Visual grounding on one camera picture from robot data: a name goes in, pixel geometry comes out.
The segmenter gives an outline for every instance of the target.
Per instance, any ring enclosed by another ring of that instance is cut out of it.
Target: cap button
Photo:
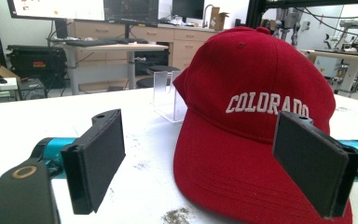
[[[269,35],[269,29],[267,29],[266,27],[259,26],[255,29],[257,30],[257,32]]]

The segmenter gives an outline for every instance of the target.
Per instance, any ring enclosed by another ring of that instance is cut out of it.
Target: keyboard
[[[142,38],[126,38],[126,37],[102,37],[100,40],[106,41],[117,41],[119,44],[129,44],[129,43],[138,43],[138,44],[148,44],[149,42]]]
[[[71,40],[67,41],[66,45],[76,46],[76,47],[93,47],[93,46],[103,46],[103,45],[116,45],[119,44],[114,40]]]

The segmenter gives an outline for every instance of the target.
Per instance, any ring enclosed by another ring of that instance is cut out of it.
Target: wooden cabinet
[[[215,34],[207,31],[174,30],[172,66],[182,70],[188,67],[197,50]]]
[[[124,34],[124,26],[108,22],[76,21],[68,26],[68,35],[79,38],[116,37]],[[76,55],[79,67],[127,63],[126,52],[80,53]]]
[[[108,22],[76,21],[68,27],[69,36],[80,38],[124,36],[125,26]],[[217,32],[182,27],[131,27],[130,37],[143,38],[151,42],[169,43],[169,64],[179,69],[190,65],[197,50]],[[126,63],[125,52],[77,54],[79,66]]]

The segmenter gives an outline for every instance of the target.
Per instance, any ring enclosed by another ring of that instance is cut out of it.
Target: monitor screen
[[[113,23],[157,26],[158,0],[103,0],[105,19]]]
[[[103,21],[103,0],[7,0],[12,18]]]
[[[172,14],[202,20],[204,0],[172,0]]]

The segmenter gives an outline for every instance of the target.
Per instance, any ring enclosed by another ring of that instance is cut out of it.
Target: black equipment box
[[[13,71],[19,77],[37,77],[46,88],[58,89],[65,86],[66,55],[63,48],[43,46],[9,45],[12,50],[7,56]]]
[[[48,98],[48,91],[36,77],[30,78],[28,81],[19,82],[19,92],[21,100]]]

